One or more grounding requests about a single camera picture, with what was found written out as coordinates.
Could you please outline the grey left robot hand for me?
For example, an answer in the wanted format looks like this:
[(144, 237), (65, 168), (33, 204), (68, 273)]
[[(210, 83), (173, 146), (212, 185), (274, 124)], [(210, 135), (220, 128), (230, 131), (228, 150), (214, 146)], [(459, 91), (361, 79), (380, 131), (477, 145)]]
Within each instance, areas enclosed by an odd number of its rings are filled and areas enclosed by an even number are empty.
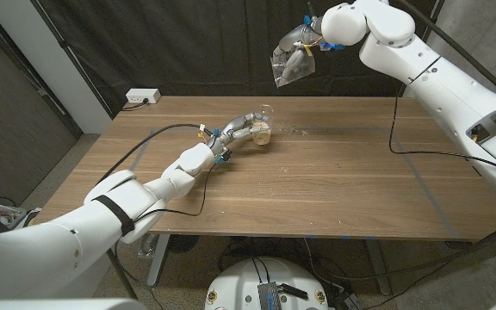
[(269, 117), (263, 116), (261, 113), (238, 116), (229, 121), (218, 133), (215, 133), (207, 145), (214, 155), (219, 155), (226, 150), (228, 144), (249, 135), (257, 145), (268, 144), (271, 137)]

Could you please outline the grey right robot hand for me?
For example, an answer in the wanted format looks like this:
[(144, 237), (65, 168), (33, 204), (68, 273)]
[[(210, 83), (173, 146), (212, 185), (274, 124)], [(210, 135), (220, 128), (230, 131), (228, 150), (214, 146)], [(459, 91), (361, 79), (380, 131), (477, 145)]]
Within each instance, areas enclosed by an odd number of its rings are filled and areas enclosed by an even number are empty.
[(280, 88), (315, 72), (311, 47), (322, 41), (322, 17), (309, 17), (281, 38), (270, 56), (276, 87)]

